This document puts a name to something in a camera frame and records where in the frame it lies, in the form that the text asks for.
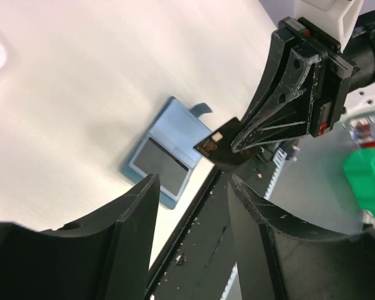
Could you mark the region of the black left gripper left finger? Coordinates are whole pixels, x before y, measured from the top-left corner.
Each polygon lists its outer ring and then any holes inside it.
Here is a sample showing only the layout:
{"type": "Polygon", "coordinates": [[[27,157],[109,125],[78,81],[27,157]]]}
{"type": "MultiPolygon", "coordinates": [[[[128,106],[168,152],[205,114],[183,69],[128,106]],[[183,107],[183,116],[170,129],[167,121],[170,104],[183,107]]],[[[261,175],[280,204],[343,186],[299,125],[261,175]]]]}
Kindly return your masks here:
{"type": "Polygon", "coordinates": [[[0,222],[0,299],[143,299],[159,176],[57,230],[0,222]]]}

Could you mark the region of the blue leather card holder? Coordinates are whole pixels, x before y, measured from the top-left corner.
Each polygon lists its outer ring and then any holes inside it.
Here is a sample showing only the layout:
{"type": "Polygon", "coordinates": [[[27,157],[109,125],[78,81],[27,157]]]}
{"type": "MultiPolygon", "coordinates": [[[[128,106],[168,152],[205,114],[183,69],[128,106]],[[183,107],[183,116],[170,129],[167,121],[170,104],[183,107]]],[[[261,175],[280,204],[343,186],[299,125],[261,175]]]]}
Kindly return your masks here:
{"type": "Polygon", "coordinates": [[[161,183],[159,202],[174,209],[202,158],[194,146],[211,133],[199,119],[209,113],[212,109],[205,102],[188,108],[171,96],[122,162],[119,172],[133,184],[157,173],[161,183]]]}

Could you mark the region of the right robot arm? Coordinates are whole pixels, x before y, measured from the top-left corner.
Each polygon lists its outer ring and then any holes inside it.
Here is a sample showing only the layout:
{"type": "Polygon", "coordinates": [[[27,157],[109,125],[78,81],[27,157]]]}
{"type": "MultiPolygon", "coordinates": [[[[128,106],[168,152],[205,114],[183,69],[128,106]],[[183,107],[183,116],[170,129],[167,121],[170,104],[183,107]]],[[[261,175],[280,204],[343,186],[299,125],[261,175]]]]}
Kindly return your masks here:
{"type": "Polygon", "coordinates": [[[253,99],[231,149],[322,136],[339,121],[350,92],[375,83],[375,10],[334,1],[323,11],[296,3],[281,20],[253,99]]]}

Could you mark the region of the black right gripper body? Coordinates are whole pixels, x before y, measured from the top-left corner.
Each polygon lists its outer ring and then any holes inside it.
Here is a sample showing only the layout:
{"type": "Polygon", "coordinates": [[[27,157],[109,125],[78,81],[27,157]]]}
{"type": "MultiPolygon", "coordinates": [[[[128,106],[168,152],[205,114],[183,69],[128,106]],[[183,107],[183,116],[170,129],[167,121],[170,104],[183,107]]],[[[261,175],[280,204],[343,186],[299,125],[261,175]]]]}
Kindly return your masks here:
{"type": "Polygon", "coordinates": [[[353,63],[341,52],[341,43],[304,17],[285,17],[278,28],[286,28],[319,54],[320,62],[310,75],[312,88],[309,134],[322,136],[333,129],[346,112],[344,103],[354,71],[353,63]]]}

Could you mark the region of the black VIP credit card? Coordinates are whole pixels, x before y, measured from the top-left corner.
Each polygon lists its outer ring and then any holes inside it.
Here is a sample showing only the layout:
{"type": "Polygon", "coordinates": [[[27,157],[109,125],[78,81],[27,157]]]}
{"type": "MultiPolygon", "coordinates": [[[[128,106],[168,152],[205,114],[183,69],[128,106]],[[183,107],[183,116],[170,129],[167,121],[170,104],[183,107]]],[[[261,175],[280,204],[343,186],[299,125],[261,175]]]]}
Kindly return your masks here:
{"type": "Polygon", "coordinates": [[[149,137],[136,154],[132,165],[145,174],[158,173],[161,186],[176,197],[188,175],[188,167],[156,140],[149,137]]]}

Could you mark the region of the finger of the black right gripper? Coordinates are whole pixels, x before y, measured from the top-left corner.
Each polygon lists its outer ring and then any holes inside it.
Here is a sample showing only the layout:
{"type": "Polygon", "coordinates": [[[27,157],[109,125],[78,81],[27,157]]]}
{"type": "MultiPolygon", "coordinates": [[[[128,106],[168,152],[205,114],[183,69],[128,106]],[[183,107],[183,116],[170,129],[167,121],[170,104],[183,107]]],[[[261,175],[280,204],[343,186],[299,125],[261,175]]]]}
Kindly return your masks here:
{"type": "Polygon", "coordinates": [[[248,123],[265,105],[284,74],[291,47],[296,37],[287,29],[277,29],[271,34],[269,53],[256,92],[241,119],[242,125],[248,123]]]}
{"type": "Polygon", "coordinates": [[[231,144],[233,152],[309,134],[310,75],[320,61],[319,54],[304,43],[291,47],[279,84],[248,125],[242,125],[231,144]]]}

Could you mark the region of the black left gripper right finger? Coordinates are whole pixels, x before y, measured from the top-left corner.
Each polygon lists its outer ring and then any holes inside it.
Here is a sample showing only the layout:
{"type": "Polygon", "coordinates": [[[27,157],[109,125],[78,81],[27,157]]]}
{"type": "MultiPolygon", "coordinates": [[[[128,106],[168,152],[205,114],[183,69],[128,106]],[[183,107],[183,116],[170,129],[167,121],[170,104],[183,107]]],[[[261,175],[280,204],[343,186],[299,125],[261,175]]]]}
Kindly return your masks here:
{"type": "Polygon", "coordinates": [[[227,185],[243,299],[375,299],[375,228],[346,235],[227,185]]]}

